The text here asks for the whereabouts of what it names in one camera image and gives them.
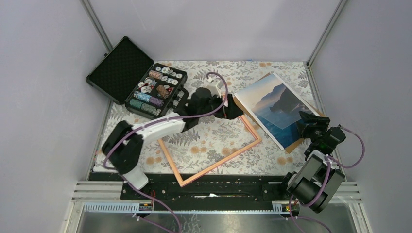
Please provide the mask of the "light wooden picture frame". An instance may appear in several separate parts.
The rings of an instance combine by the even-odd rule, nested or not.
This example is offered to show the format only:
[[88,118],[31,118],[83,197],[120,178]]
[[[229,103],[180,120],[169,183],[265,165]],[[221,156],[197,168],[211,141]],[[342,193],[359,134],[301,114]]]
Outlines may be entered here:
[[185,187],[262,141],[245,115],[236,119],[203,117],[182,133],[158,140],[180,187]]

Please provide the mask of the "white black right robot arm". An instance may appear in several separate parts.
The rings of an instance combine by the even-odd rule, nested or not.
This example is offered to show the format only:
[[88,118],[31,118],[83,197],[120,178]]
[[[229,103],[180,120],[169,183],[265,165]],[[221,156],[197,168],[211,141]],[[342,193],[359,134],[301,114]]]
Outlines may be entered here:
[[305,164],[298,172],[287,173],[279,186],[279,195],[285,200],[297,198],[302,206],[319,213],[328,205],[341,183],[344,174],[333,167],[329,158],[336,147],[346,139],[340,127],[329,127],[328,117],[299,112],[299,135],[308,139],[304,151]]

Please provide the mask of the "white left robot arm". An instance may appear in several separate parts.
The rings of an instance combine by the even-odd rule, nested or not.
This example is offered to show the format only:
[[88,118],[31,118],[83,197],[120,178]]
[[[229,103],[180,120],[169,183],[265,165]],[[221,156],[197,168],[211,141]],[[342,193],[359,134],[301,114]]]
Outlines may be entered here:
[[119,173],[132,187],[132,193],[140,200],[146,199],[151,187],[148,177],[138,166],[143,146],[165,136],[185,132],[206,116],[232,120],[242,114],[232,94],[218,97],[207,88],[198,88],[173,113],[143,124],[119,122],[102,146],[105,155],[103,166],[110,162],[110,169]]

